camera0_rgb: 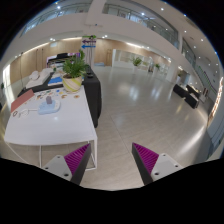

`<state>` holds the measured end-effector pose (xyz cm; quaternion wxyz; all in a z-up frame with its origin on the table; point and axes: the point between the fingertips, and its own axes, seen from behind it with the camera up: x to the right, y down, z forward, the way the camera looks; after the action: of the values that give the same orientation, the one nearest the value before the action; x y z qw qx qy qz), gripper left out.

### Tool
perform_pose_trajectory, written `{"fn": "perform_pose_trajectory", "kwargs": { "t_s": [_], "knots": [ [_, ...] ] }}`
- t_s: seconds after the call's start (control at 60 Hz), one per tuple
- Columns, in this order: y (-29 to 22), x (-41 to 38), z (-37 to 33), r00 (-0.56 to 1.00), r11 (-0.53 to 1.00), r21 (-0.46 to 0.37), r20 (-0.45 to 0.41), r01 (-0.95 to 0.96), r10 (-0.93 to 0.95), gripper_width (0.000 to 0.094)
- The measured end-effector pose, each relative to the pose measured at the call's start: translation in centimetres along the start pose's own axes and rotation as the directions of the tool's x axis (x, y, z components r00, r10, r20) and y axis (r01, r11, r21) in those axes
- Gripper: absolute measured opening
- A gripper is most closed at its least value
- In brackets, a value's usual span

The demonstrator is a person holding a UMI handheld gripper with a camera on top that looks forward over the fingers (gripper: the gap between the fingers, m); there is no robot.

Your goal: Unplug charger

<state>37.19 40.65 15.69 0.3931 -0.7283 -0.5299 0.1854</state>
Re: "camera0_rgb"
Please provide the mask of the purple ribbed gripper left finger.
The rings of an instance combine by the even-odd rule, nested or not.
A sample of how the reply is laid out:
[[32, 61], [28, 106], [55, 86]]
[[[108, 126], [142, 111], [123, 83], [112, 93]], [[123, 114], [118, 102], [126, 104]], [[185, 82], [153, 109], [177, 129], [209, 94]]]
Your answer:
[[82, 181], [90, 155], [91, 145], [86, 144], [66, 156], [56, 155], [42, 169], [79, 185]]

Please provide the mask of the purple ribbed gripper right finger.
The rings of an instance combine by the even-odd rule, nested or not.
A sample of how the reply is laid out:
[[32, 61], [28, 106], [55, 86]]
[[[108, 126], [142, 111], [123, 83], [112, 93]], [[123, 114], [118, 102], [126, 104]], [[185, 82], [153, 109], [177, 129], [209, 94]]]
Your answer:
[[158, 154], [137, 143], [132, 144], [132, 154], [145, 185], [182, 169], [168, 154]]

